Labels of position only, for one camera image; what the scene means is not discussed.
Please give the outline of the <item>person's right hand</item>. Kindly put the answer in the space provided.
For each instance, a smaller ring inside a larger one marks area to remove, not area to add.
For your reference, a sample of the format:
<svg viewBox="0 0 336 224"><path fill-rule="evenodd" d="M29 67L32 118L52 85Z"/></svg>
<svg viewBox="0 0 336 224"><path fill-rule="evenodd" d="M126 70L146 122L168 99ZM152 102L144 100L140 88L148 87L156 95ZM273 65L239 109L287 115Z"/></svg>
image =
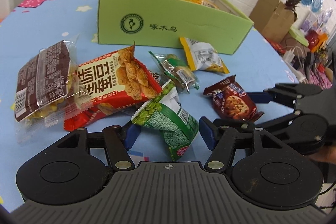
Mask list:
<svg viewBox="0 0 336 224"><path fill-rule="evenodd" d="M336 147L334 145L323 146L317 153L309 155L308 158L336 165Z"/></svg>

